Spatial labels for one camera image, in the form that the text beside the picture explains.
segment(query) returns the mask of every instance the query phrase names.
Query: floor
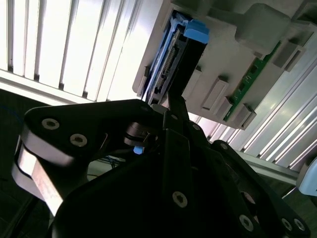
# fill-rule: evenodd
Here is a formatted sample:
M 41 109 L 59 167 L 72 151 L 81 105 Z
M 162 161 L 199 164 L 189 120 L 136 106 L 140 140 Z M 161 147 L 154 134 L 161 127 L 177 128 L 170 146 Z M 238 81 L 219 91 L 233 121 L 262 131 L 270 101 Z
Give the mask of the floor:
M 29 196 L 14 183 L 10 170 L 23 115 L 30 108 L 40 106 L 44 104 L 0 90 L 0 235 Z M 287 184 L 267 178 L 265 180 L 280 196 L 290 189 Z M 307 222 L 312 237 L 317 237 L 317 208 L 310 198 L 294 191 L 285 198 L 285 202 Z M 39 202 L 19 238 L 42 238 L 48 227 L 48 218 L 47 207 Z

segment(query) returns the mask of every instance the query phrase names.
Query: blue cable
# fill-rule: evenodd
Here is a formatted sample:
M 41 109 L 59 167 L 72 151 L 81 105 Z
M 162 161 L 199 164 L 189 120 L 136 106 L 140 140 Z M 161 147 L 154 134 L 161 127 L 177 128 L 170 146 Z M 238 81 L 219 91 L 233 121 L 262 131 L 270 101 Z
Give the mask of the blue cable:
M 15 116 L 15 118 L 19 121 L 19 123 L 22 125 L 23 124 L 23 120 L 18 116 L 18 114 L 11 110 L 10 108 L 6 107 L 6 106 L 2 106 L 0 105 L 0 108 L 5 109 L 7 112 L 9 112 L 11 115 Z

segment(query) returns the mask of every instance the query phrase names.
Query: green circuit board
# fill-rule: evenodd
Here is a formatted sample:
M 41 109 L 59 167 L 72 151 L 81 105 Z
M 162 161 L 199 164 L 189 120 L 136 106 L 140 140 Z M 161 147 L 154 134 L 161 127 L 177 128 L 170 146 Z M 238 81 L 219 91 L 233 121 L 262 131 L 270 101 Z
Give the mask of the green circuit board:
M 235 89 L 231 97 L 229 97 L 232 107 L 230 108 L 227 115 L 224 117 L 224 121 L 228 121 L 235 108 L 238 106 L 244 95 L 251 88 L 257 77 L 261 74 L 262 70 L 264 69 L 268 61 L 272 58 L 280 44 L 281 42 L 278 42 L 273 51 L 269 55 L 265 56 L 263 60 L 256 58 L 253 61 L 245 75 L 242 77 L 238 87 Z

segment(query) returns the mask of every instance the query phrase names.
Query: robotic arm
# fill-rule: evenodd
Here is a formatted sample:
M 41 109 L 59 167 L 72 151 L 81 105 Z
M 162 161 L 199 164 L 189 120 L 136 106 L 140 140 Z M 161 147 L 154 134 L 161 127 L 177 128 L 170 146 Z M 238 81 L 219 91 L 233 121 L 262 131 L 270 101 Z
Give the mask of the robotic arm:
M 34 108 L 12 175 L 54 214 L 47 237 L 310 237 L 305 222 L 182 97 Z M 88 182 L 93 160 L 126 163 Z

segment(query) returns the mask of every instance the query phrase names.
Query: bolt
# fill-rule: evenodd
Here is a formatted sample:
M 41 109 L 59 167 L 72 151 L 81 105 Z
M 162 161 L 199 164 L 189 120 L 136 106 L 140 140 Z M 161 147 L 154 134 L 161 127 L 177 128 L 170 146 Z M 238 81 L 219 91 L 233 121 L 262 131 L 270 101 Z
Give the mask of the bolt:
M 199 128 L 199 126 L 198 126 L 197 124 L 193 124 L 193 128 L 194 128 L 195 130 L 200 130 L 200 128 Z
M 56 130 L 59 128 L 59 122 L 52 118 L 46 118 L 42 121 L 42 126 L 47 130 Z
M 228 147 L 227 147 L 225 144 L 223 144 L 223 143 L 221 143 L 220 146 L 221 146 L 224 150 L 227 150 L 227 149 L 228 149 Z
M 179 191 L 176 191 L 173 193 L 173 201 L 176 203 L 177 206 L 181 207 L 181 208 L 184 208 L 187 206 L 187 198 L 186 196 L 179 192 Z
M 298 220 L 298 219 L 294 219 L 294 223 L 297 225 L 297 227 L 300 229 L 300 230 L 302 230 L 302 231 L 304 231 L 305 230 L 305 226 L 303 225 L 303 223 L 301 223 L 301 221 L 300 220 Z
M 286 227 L 287 230 L 291 231 L 293 229 L 292 225 L 285 218 L 282 218 L 282 223 Z
M 239 217 L 240 223 L 243 225 L 243 227 L 252 232 L 253 231 L 253 223 L 246 215 L 240 215 Z
M 69 140 L 70 143 L 78 147 L 83 147 L 87 144 L 87 138 L 82 134 L 73 134 Z

